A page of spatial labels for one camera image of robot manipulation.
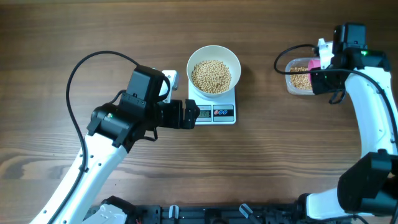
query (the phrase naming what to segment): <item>white scale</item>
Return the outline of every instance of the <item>white scale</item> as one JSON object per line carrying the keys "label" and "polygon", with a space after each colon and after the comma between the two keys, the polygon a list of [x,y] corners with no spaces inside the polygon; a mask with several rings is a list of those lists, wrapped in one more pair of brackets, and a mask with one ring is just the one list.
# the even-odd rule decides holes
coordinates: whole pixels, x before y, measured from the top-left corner
{"label": "white scale", "polygon": [[188,98],[200,109],[196,125],[234,124],[236,122],[235,87],[216,98],[203,96],[188,81]]}

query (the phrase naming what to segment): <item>wooden table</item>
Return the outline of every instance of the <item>wooden table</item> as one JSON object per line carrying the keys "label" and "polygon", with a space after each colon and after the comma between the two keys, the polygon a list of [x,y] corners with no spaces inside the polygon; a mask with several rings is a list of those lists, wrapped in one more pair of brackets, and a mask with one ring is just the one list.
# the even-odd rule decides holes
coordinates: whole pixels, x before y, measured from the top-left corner
{"label": "wooden table", "polygon": [[[331,40],[334,26],[358,21],[367,25],[369,48],[384,50],[398,71],[397,7],[390,0],[1,6],[0,223],[31,221],[72,164],[80,143],[65,87],[75,64],[98,50],[178,70],[180,88],[173,98],[181,100],[188,97],[185,67],[196,49],[225,46],[243,69],[235,125],[159,128],[157,142],[136,143],[96,203],[110,195],[136,205],[292,202],[302,193],[335,187],[360,157],[350,99],[329,105],[330,95],[291,95],[272,64],[287,47]],[[293,52],[280,68],[308,56],[306,49]],[[84,132],[94,108],[126,88],[133,69],[110,55],[81,66],[71,101]]]}

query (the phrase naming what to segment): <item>white bowl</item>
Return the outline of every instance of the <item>white bowl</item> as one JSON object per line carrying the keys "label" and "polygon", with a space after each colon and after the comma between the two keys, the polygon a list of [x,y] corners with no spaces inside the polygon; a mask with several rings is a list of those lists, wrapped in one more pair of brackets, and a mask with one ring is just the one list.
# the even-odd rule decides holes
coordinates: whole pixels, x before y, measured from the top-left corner
{"label": "white bowl", "polygon": [[[223,62],[228,68],[229,72],[231,73],[231,83],[229,84],[228,90],[222,93],[206,93],[204,91],[199,90],[192,82],[192,71],[196,64],[204,60],[219,60]],[[203,96],[207,97],[217,97],[220,96],[235,87],[238,83],[239,78],[241,77],[241,64],[237,56],[232,53],[229,49],[217,46],[217,45],[210,45],[206,47],[202,47],[199,50],[195,51],[193,55],[189,58],[187,64],[187,75],[189,82],[192,86],[196,89],[197,92],[201,93]]]}

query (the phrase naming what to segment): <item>plastic container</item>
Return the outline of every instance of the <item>plastic container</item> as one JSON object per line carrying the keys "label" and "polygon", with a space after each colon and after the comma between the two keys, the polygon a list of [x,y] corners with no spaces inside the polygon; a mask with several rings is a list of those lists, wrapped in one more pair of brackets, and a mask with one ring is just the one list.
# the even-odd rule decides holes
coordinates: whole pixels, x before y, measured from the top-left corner
{"label": "plastic container", "polygon": [[[204,61],[204,60],[219,60],[223,62],[229,69],[231,73],[231,83],[229,84],[228,90],[222,93],[206,93],[204,91],[199,90],[192,82],[192,71],[196,64]],[[210,45],[206,47],[202,47],[199,50],[195,51],[192,56],[189,58],[187,64],[187,75],[189,82],[195,88],[195,90],[202,94],[203,96],[207,96],[210,98],[218,97],[230,90],[232,90],[235,85],[238,83],[239,78],[241,77],[241,64],[237,58],[237,56],[230,51],[229,49],[218,46],[218,45]]]}
{"label": "plastic container", "polygon": [[[295,67],[306,67],[308,68],[308,63],[311,60],[319,60],[319,58],[297,58],[289,62],[286,66],[285,72],[289,72],[290,68],[295,68]],[[285,75],[286,78],[286,85],[287,85],[287,91],[291,94],[294,95],[314,95],[312,90],[301,90],[293,86],[292,82],[290,81],[290,75]]]}

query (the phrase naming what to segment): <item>transparent container with beans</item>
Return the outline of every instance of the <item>transparent container with beans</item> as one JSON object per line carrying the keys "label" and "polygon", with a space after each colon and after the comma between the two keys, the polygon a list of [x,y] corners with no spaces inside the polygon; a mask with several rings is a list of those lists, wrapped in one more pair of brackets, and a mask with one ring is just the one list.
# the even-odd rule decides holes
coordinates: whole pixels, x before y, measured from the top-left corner
{"label": "transparent container with beans", "polygon": [[[289,62],[285,72],[308,71],[308,63],[319,58],[297,58]],[[310,74],[286,75],[287,91],[294,95],[314,95]]]}

